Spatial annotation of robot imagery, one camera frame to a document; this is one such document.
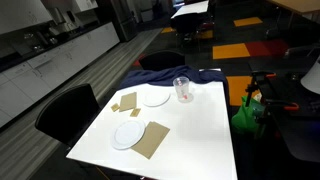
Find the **stainless steel refrigerator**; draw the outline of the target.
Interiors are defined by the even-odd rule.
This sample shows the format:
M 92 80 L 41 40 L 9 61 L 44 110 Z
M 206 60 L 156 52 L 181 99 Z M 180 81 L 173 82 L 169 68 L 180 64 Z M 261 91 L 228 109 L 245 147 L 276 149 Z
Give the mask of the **stainless steel refrigerator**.
M 115 24 L 123 41 L 130 41 L 137 35 L 136 22 L 127 0 L 111 0 L 115 13 Z

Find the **white background table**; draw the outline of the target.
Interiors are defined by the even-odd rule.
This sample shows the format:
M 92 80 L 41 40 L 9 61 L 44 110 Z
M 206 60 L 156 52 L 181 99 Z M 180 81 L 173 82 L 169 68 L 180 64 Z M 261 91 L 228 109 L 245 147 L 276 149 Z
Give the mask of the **white background table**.
M 208 8 L 208 0 L 184 5 L 182 6 L 171 18 L 175 18 L 176 16 L 188 14 L 188 13 L 204 13 L 207 11 Z

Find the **navy blue cloth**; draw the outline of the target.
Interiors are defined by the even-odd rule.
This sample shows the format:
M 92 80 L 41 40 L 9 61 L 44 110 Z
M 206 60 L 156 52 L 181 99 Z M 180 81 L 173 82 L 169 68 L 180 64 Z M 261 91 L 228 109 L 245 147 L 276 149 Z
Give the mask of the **navy blue cloth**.
M 209 82 L 222 82 L 226 101 L 230 100 L 229 86 L 225 74 L 218 70 L 197 70 L 187 65 L 167 68 L 160 71 L 134 70 L 130 71 L 121 81 L 118 89 L 124 89 L 140 84 L 148 83 L 157 86 L 172 86 L 173 80 L 178 77 L 187 77 L 196 84 L 206 84 Z

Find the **small tan packet left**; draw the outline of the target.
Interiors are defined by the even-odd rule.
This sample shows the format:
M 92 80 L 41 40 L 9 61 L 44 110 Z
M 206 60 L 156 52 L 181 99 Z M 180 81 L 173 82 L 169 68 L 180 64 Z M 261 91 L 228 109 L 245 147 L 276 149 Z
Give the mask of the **small tan packet left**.
M 115 103 L 114 105 L 111 106 L 111 109 L 113 112 L 117 111 L 119 108 L 120 108 L 120 106 L 117 103 Z

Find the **black chair far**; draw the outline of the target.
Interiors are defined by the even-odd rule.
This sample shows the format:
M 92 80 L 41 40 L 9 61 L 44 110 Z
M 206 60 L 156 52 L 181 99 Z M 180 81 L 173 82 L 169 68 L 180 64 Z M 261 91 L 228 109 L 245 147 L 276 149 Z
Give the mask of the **black chair far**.
M 144 55 L 139 59 L 144 70 L 160 71 L 185 64 L 185 56 L 181 53 L 163 50 Z

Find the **white plate near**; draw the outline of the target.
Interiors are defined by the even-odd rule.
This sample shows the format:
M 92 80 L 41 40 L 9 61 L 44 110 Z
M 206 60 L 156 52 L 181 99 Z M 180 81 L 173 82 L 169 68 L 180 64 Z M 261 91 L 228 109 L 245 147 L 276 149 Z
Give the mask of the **white plate near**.
M 117 150 L 131 148 L 142 138 L 145 132 L 145 123 L 129 120 L 116 127 L 111 135 L 111 145 Z

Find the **white plate far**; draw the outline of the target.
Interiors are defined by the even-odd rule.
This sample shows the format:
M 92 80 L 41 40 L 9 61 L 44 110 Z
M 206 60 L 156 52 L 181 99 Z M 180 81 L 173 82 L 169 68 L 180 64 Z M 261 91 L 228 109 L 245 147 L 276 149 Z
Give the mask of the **white plate far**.
M 143 104 L 148 107 L 157 107 L 166 103 L 170 98 L 168 92 L 148 92 L 143 99 Z

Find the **clear plastic cup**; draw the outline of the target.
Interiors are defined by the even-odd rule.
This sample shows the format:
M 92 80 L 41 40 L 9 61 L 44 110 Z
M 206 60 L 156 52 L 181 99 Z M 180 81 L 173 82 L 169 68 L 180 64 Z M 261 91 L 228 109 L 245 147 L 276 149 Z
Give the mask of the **clear plastic cup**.
M 173 80 L 173 85 L 180 102 L 187 103 L 193 100 L 193 95 L 189 92 L 189 79 L 187 77 L 181 76 L 175 78 Z

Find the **black chair near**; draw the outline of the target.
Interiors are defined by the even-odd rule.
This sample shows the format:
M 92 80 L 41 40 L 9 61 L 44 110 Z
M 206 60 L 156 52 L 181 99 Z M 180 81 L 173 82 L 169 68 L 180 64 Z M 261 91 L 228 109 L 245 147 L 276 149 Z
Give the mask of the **black chair near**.
M 82 84 L 54 97 L 41 110 L 35 127 L 73 147 L 100 111 L 91 85 Z

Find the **red and white pen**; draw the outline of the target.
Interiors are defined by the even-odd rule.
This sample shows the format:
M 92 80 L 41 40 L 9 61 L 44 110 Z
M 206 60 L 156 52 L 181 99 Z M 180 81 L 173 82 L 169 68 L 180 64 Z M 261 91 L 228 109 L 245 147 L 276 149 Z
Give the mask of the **red and white pen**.
M 184 90 L 183 90 L 183 83 L 181 82 L 180 79 L 178 80 L 178 84 L 179 84 L 179 87 L 180 87 L 182 98 L 185 99 L 185 94 L 184 94 Z

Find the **white kitchen cabinets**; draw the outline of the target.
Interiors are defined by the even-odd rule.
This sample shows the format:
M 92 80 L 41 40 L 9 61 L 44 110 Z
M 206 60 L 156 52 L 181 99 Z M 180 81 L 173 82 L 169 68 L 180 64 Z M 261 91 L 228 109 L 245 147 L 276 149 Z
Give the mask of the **white kitchen cabinets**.
M 112 22 L 0 73 L 0 127 L 120 42 Z

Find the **black chair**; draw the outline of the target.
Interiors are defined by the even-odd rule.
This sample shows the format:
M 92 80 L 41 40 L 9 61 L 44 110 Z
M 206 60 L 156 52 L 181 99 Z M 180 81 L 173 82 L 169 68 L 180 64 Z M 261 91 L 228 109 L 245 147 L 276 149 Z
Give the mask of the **black chair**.
M 144 70 L 160 71 L 185 64 L 185 56 L 181 53 L 163 50 L 144 55 L 139 59 Z
M 100 111 L 91 85 L 82 84 L 54 97 L 41 110 L 35 127 L 73 147 Z

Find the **small tan packet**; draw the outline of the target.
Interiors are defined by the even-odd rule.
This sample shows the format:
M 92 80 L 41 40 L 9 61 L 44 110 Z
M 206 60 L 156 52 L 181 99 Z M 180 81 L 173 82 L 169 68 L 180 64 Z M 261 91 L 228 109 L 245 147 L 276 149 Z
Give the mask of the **small tan packet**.
M 135 108 L 130 114 L 130 117 L 137 117 L 140 113 L 141 109 L 140 108 Z
M 114 105 L 111 106 L 111 109 L 113 112 L 117 111 L 119 108 L 120 108 L 120 106 L 117 103 L 115 103 Z

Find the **small tan packet right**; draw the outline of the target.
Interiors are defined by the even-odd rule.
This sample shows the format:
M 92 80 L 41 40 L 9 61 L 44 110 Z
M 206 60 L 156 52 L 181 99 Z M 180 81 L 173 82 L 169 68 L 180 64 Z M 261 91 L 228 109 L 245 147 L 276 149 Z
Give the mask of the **small tan packet right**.
M 130 114 L 130 117 L 137 117 L 140 113 L 141 109 L 140 108 L 135 108 Z

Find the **white plate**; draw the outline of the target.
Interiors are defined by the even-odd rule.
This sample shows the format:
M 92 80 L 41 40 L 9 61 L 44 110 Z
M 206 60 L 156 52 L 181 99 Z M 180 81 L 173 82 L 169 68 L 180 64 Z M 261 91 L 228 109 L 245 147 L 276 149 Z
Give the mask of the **white plate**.
M 116 127 L 111 135 L 111 145 L 117 150 L 131 148 L 142 138 L 145 132 L 145 123 L 129 120 Z
M 148 92 L 143 99 L 143 104 L 148 107 L 157 107 L 166 103 L 170 98 L 168 92 Z

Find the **large brown napkin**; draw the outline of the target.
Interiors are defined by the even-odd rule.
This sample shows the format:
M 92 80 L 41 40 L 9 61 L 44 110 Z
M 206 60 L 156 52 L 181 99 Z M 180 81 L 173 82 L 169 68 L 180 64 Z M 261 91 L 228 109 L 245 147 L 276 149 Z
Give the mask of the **large brown napkin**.
M 169 128 L 157 122 L 150 122 L 145 129 L 144 135 L 132 149 L 150 159 L 169 131 Z

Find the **black orange clamp stand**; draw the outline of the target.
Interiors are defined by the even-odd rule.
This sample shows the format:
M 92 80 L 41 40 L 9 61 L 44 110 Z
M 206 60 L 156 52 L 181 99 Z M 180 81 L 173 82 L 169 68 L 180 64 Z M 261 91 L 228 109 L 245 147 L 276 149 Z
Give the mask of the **black orange clamp stand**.
M 270 117 L 270 107 L 279 108 L 285 111 L 297 111 L 299 109 L 299 105 L 294 102 L 271 98 L 271 95 L 268 93 L 262 94 L 258 103 L 253 105 L 251 103 L 252 93 L 260 90 L 261 86 L 263 84 L 267 84 L 270 79 L 276 77 L 276 74 L 269 71 L 253 71 L 251 76 L 251 83 L 246 89 L 248 95 L 245 101 L 245 107 L 252 109 L 254 122 L 258 124 L 255 135 L 261 136 L 264 132 L 265 124 Z

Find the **small brown napkin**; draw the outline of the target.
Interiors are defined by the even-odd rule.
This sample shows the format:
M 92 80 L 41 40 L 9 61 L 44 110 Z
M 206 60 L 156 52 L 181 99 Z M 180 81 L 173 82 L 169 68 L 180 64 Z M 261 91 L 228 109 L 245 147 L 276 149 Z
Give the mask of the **small brown napkin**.
M 134 109 L 137 105 L 137 93 L 129 93 L 127 95 L 123 95 L 120 100 L 120 109 L 119 111 L 126 111 L 130 109 Z

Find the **green bag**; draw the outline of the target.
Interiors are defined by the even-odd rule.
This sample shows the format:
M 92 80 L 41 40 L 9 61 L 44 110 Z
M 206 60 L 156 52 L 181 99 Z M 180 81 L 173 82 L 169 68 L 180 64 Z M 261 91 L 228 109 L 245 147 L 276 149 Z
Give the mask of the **green bag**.
M 241 100 L 242 104 L 231 120 L 232 129 L 239 134 L 255 133 L 258 129 L 256 119 L 263 115 L 265 106 L 247 96 L 242 96 Z

